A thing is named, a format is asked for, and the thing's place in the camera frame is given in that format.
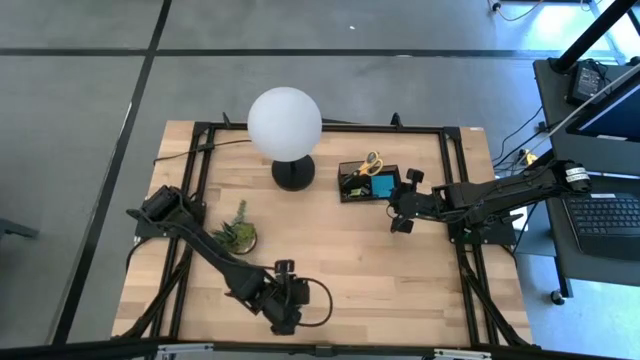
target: plant pot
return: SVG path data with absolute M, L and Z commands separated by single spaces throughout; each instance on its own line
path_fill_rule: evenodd
M 253 249 L 255 249 L 257 243 L 258 243 L 258 233 L 255 234 L 255 236 L 253 237 L 253 241 L 251 241 L 251 243 L 249 243 L 245 249 L 233 251 L 233 254 L 246 255 L 250 253 Z

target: small plant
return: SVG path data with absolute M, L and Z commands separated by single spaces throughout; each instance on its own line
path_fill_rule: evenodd
M 253 249 L 258 241 L 258 234 L 253 224 L 245 222 L 247 202 L 240 201 L 238 212 L 231 225 L 222 223 L 222 230 L 213 232 L 213 238 L 225 249 L 234 254 L 246 254 Z

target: black lamp base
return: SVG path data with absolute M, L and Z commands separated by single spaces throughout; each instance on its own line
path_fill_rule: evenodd
M 313 181 L 316 166 L 307 155 L 291 162 L 274 161 L 271 164 L 271 175 L 280 188 L 287 191 L 298 191 L 306 188 Z

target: concrete floor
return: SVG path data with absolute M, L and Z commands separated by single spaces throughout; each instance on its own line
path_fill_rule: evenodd
M 3 0 L 0 48 L 146 48 L 161 5 Z M 508 3 L 503 10 L 516 15 L 530 6 Z M 519 22 L 505 22 L 484 1 L 184 0 L 173 3 L 160 47 L 562 50 L 593 19 L 564 4 L 543 4 Z M 624 33 L 631 39 L 625 44 L 637 41 Z M 628 48 L 620 46 L 627 57 Z M 603 38 L 593 49 L 610 45 Z M 0 242 L 0 347 L 43 344 L 50 335 L 142 60 L 0 56 L 0 217 L 41 230 L 37 240 Z M 124 210 L 139 206 L 146 193 L 165 121 L 218 121 L 222 111 L 242 121 L 261 92 L 284 85 L 309 93 L 328 118 L 386 124 L 397 111 L 407 125 L 482 126 L 493 156 L 540 106 L 530 59 L 156 58 L 71 341 L 110 335 L 134 229 Z M 507 148 L 533 131 L 526 127 Z M 558 286 L 552 259 L 518 262 L 537 344 L 640 357 L 639 289 L 574 281 L 576 298 L 557 307 L 546 298 Z

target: white cable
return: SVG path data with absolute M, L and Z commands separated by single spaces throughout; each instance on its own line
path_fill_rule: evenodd
M 536 9 L 539 5 L 541 5 L 543 2 L 544 2 L 544 0 L 539 0 L 535 5 L 533 5 L 533 6 L 531 7 L 531 9 L 527 10 L 525 13 L 523 13 L 522 15 L 519 15 L 519 16 L 517 16 L 517 17 L 515 17 L 515 18 L 508 18 L 508 17 L 506 17 L 506 16 L 502 13 L 502 11 L 500 10 L 500 8 L 499 8 L 499 7 L 495 10 L 495 12 L 497 12 L 497 13 L 498 13 L 498 15 L 500 15 L 500 17 L 502 17 L 502 18 L 503 18 L 504 20 L 506 20 L 506 21 L 517 21 L 517 20 L 520 20 L 520 19 L 522 19 L 523 17 L 525 17 L 525 16 L 529 15 L 529 13 L 531 13 L 533 10 L 535 10 L 535 9 Z M 494 2 L 493 2 L 492 0 L 487 0 L 487 3 L 489 3 L 489 8 L 493 11 L 493 4 L 494 4 Z
M 600 3 L 601 3 L 601 2 L 602 2 L 602 0 L 598 1 L 598 2 L 596 3 L 596 6 L 600 5 Z M 590 8 L 590 7 L 588 7 L 588 6 L 587 6 L 587 8 L 584 8 L 584 7 L 582 6 L 582 4 L 584 4 L 584 0 L 580 0 L 580 9 L 581 9 L 582 11 L 584 11 L 584 12 L 591 11 L 591 8 Z
M 540 140 L 539 143 L 536 144 L 536 146 L 532 147 L 531 150 L 529 150 L 528 152 L 525 152 L 523 154 L 523 156 L 518 157 L 518 159 L 516 160 L 516 163 L 519 163 L 525 156 L 527 156 L 528 153 L 532 153 L 533 150 L 535 150 L 538 146 L 540 146 L 543 142 L 545 142 L 548 138 L 550 138 L 553 134 L 556 133 L 556 131 L 560 130 L 562 128 L 562 126 L 569 120 L 571 120 L 573 118 L 573 116 L 575 114 L 577 114 L 578 112 L 580 112 L 580 110 L 582 110 L 585 106 L 587 106 L 590 102 L 592 102 L 594 99 L 596 99 L 597 97 L 599 97 L 600 95 L 602 95 L 605 91 L 607 91 L 610 87 L 616 85 L 617 83 L 621 82 L 622 80 L 626 80 L 628 77 L 631 77 L 633 75 L 633 73 L 636 72 L 636 70 L 640 69 L 640 64 L 632 67 L 631 69 L 629 69 L 629 71 L 627 71 L 626 73 L 624 73 L 622 76 L 620 76 L 619 78 L 615 79 L 614 81 L 610 82 L 609 85 L 603 87 L 600 91 L 598 91 L 595 95 L 593 95 L 592 97 L 590 97 L 587 101 L 585 101 L 584 103 L 582 103 L 582 105 L 578 106 L 577 109 L 575 109 L 571 114 L 569 114 L 569 116 L 567 116 L 564 120 L 562 120 L 559 124 L 554 125 L 553 129 L 542 139 Z

